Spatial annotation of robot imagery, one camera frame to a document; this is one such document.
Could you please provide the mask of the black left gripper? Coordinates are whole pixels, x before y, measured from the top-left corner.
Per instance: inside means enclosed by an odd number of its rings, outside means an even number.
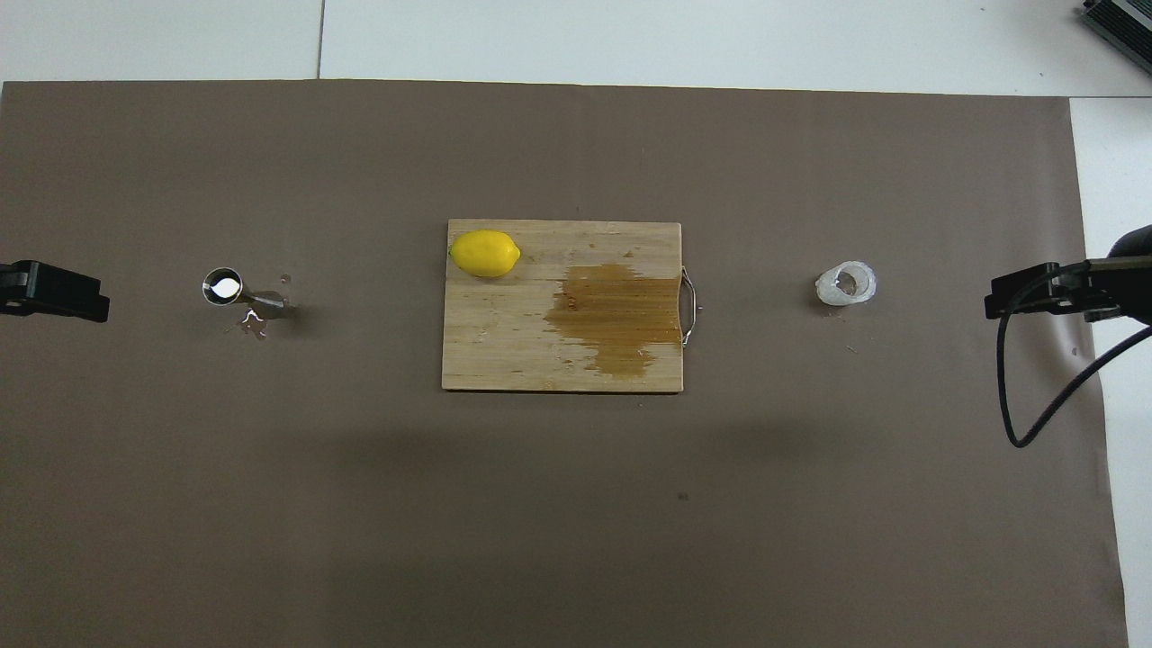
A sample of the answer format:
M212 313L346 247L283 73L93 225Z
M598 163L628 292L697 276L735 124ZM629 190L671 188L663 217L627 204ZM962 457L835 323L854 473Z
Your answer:
M1 264L1 312L30 316L37 311L29 304L28 286L32 261ZM55 312L75 319L104 323L109 317L109 299L103 296L94 276L78 274L46 263L38 263L38 306L44 312Z

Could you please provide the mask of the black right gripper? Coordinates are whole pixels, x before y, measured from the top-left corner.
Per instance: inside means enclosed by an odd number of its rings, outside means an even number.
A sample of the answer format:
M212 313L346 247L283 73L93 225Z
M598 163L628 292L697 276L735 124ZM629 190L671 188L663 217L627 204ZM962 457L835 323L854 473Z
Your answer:
M1127 317L1151 324L1151 226L1117 239L1104 258L1067 266L1070 288L1062 291L1054 272L1058 263L1041 263L990 280L984 296L987 321L1011 312L1083 312L1086 321Z

